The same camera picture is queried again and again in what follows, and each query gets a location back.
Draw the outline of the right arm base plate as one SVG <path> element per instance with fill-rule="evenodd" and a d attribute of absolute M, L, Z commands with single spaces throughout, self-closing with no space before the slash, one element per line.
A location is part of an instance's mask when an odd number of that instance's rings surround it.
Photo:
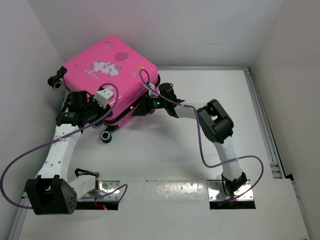
<path fill-rule="evenodd" d="M 242 185 L 233 194 L 236 197 L 236 201 L 253 201 L 254 194 L 251 189 L 251 181 L 247 180 L 244 185 Z M 226 195 L 223 189 L 223 183 L 221 180 L 209 180 L 207 181 L 208 198 L 210 202 L 221 202 L 228 200 L 231 196 Z"/>

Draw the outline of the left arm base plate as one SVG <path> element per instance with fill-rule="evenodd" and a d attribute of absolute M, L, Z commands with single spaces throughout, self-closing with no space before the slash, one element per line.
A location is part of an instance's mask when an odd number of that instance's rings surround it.
<path fill-rule="evenodd" d="M 100 201 L 100 202 L 117 202 L 120 199 L 120 181 L 106 181 L 100 180 L 98 182 L 98 189 L 86 193 L 79 201 Z"/>

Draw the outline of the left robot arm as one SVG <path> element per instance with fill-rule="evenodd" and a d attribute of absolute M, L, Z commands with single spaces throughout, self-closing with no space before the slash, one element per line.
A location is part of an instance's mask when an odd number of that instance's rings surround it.
<path fill-rule="evenodd" d="M 100 88 L 94 95 L 74 91 L 56 117 L 53 143 L 43 166 L 34 179 L 28 179 L 25 191 L 36 215 L 72 214 L 77 202 L 97 190 L 97 172 L 84 171 L 68 181 L 68 169 L 83 127 L 101 123 L 110 111 L 111 90 Z"/>

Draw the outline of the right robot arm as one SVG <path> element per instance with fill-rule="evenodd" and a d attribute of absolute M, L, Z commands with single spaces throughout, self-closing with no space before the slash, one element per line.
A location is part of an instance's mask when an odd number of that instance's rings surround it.
<path fill-rule="evenodd" d="M 246 183 L 247 176 L 238 162 L 233 144 L 234 122 L 220 102 L 213 99 L 203 106 L 196 107 L 178 99 L 171 83 L 162 83 L 159 86 L 160 92 L 148 83 L 143 86 L 149 90 L 149 93 L 141 97 L 132 115 L 146 116 L 153 114 L 155 110 L 164 109 L 171 117 L 195 120 L 198 140 L 200 141 L 201 134 L 204 134 L 213 143 L 220 159 L 220 163 L 216 165 L 210 166 L 207 163 L 204 165 L 207 168 L 222 166 L 221 177 L 225 194 L 233 197 L 235 192 Z"/>

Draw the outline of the pink hard-shell suitcase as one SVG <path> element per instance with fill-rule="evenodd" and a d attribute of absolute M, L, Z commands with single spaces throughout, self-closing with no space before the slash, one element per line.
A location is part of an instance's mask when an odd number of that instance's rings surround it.
<path fill-rule="evenodd" d="M 144 82 L 158 87 L 161 78 L 153 63 L 119 38 L 107 36 L 65 62 L 47 82 L 54 90 L 66 87 L 70 92 L 87 92 L 90 98 L 103 84 L 114 92 L 118 100 L 112 99 L 109 105 L 115 108 L 93 125 L 107 127 L 100 133 L 100 139 L 109 143 L 111 133 L 133 117 L 141 97 L 148 94 Z"/>

